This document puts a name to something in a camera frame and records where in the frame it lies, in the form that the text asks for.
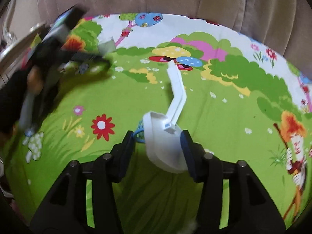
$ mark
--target tablecloth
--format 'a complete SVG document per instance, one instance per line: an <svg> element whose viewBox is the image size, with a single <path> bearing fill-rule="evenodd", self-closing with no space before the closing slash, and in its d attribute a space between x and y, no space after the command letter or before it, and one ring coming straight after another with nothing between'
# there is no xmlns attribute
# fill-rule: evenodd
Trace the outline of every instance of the tablecloth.
<svg viewBox="0 0 312 234"><path fill-rule="evenodd" d="M117 47L108 55L111 69L69 62L55 110L38 133L14 137L4 151L26 219L70 160L92 161L135 130L148 111L166 113L173 98L167 62L174 60L187 93L179 127L221 160L246 160L290 226L310 198L311 81L251 38L178 15L84 18L65 48L98 53L98 44L111 37ZM223 188L220 227L227 225L228 181ZM165 234L195 219L202 184L187 172L159 169L137 144L126 177L113 189L124 233ZM86 203L93 226L90 181Z"/></svg>

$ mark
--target round table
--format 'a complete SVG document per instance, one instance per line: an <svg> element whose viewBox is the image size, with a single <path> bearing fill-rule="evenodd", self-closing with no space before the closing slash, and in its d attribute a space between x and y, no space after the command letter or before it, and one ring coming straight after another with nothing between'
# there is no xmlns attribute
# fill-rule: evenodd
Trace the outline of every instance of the round table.
<svg viewBox="0 0 312 234"><path fill-rule="evenodd" d="M281 215L290 209L289 227L310 197L310 80L254 39L178 15L84 18L65 46L98 52L110 37L117 51L108 55L109 72L101 64L68 63L56 109L38 133L7 146L15 148L4 154L7 178L26 219L70 160L92 161L135 130L148 111L166 113L173 97L167 62L174 60L187 93L179 127L219 159L247 161ZM224 181L220 227L227 225L228 186ZM159 169L137 144L126 177L113 188L124 233L165 234L194 220L202 184L187 172ZM90 182L86 203L92 226Z"/></svg>

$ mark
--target blue wire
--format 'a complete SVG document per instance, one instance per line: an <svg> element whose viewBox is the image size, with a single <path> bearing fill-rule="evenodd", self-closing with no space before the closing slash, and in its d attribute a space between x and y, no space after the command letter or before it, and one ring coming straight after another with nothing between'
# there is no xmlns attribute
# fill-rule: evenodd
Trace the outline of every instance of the blue wire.
<svg viewBox="0 0 312 234"><path fill-rule="evenodd" d="M144 132L144 128L139 128L133 132L133 138L140 144L144 144L145 140L137 137L137 134Z"/></svg>

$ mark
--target blue mushroom cap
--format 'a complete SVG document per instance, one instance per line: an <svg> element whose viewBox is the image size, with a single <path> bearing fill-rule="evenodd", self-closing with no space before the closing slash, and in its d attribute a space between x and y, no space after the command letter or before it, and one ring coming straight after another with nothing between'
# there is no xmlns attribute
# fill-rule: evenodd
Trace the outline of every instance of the blue mushroom cap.
<svg viewBox="0 0 312 234"><path fill-rule="evenodd" d="M176 59L178 63L188 65L191 67L201 67L202 66L202 61L198 60L194 57L188 57L188 56L180 56Z"/></svg>

